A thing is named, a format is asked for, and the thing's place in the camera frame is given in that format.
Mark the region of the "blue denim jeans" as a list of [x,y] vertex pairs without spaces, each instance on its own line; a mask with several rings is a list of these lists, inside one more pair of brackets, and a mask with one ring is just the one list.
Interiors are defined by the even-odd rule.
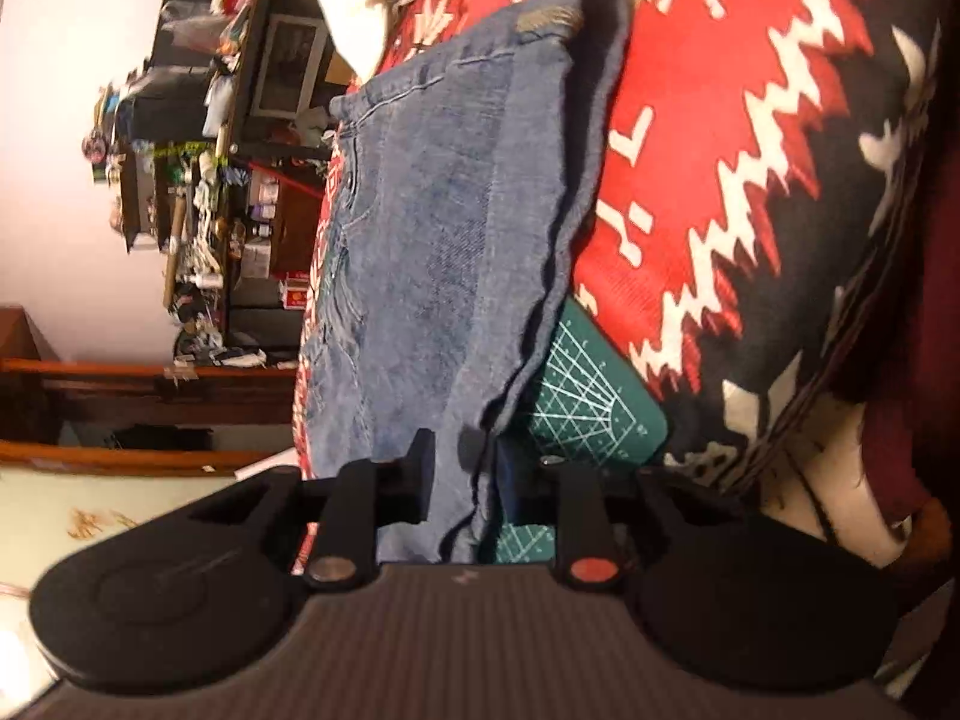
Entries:
[[314,472],[436,439],[427,515],[384,562],[467,562],[485,452],[550,348],[596,203],[628,0],[523,0],[338,98],[343,172],[308,364]]

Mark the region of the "red patterned blanket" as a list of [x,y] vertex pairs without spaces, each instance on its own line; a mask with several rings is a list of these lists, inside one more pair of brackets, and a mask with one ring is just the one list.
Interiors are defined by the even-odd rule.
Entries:
[[[368,82],[522,1],[389,0]],[[731,491],[770,461],[889,270],[955,0],[628,2],[566,299],[667,418],[654,461]],[[320,478],[302,345],[343,172],[337,99],[293,413],[299,465]]]

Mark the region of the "green cutting mat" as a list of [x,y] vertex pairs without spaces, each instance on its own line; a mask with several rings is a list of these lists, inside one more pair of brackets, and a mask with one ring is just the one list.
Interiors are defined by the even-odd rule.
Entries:
[[548,562],[555,525],[542,461],[556,458],[596,468],[602,486],[620,489],[640,466],[662,455],[667,418],[633,367],[599,332],[578,301],[567,299],[544,364],[517,402],[496,450],[501,525],[494,561]]

